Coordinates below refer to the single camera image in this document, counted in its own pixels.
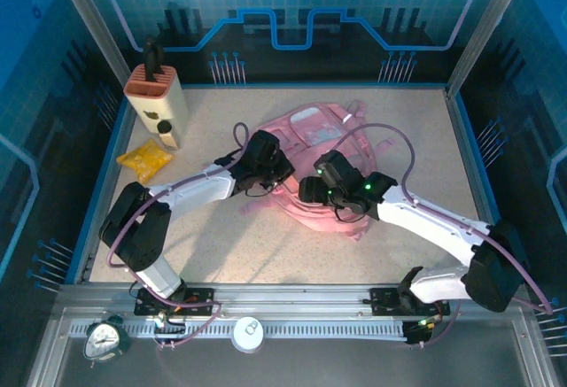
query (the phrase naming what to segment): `pink bag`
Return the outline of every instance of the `pink bag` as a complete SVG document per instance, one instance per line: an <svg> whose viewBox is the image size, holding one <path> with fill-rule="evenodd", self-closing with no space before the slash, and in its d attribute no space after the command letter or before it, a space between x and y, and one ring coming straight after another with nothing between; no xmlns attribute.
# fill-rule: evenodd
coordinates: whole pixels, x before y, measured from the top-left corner
<svg viewBox="0 0 567 387"><path fill-rule="evenodd" d="M353 101L348 110L340 104L306 104L259 126L258 130L266 130L277 136L280 148L295 167L295 173L261 200L242 206L240 213L250 214L278 205L285 213L313 230L342 232L354 240L362 238L369 229L368 217L361 218L344 209L338 210L340 221L333 207L302 203L298 192L301 179L316 175L313 167L315 161L330 151L346 132L366 122L365 112L366 104L359 100ZM377 170L375 152L386 151L392 145L394 141L387 139L373 150L361 129L350 135L338 150L367 176Z"/></svg>

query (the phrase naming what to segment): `beige tabletop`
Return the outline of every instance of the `beige tabletop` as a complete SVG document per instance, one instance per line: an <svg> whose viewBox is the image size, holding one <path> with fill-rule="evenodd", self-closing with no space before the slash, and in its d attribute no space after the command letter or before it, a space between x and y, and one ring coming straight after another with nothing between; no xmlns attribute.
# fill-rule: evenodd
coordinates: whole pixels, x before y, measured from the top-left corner
<svg viewBox="0 0 567 387"><path fill-rule="evenodd" d="M148 185L187 177L233 151L231 131L237 121L254 128L302 104L361 99L369 105L368 122L394 125L414 144L417 161L409 189L454 213L478 217L441 90L186 89L184 94L191 118L183 147ZM376 128L366 133L373 143L393 137ZM149 137L137 120L128 150ZM408 162L409 152L402 141L377 158L378 169L398 180ZM122 168L114 198L135 179L132 170ZM453 261L411 232L379 221L373 221L368 234L355 242L340 234L314 232L277 208L241 215L238 209L252 199L241 194L205 205L169 226L164 253L185 281L398 283L411 267ZM124 271L105 265L107 252L101 244L90 280L131 281Z"/></svg>

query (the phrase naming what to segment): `yellow package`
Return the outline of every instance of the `yellow package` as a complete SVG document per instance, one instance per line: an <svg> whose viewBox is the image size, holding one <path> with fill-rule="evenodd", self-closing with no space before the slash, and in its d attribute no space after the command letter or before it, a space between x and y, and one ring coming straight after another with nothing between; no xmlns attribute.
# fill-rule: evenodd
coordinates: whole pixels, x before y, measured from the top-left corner
<svg viewBox="0 0 567 387"><path fill-rule="evenodd" d="M116 162L136 172L140 183L148 182L174 156L161 150L153 139L136 150L120 155Z"/></svg>

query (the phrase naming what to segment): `green alarm clock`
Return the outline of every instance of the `green alarm clock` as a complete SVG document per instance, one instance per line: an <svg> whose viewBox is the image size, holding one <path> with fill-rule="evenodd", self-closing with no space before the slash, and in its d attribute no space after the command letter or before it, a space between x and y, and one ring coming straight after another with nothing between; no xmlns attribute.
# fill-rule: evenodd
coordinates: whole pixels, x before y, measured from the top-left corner
<svg viewBox="0 0 567 387"><path fill-rule="evenodd" d="M93 362L107 362L124 354L130 345L130 339L122 323L122 318L114 315L106 321L90 325L87 328L83 356Z"/></svg>

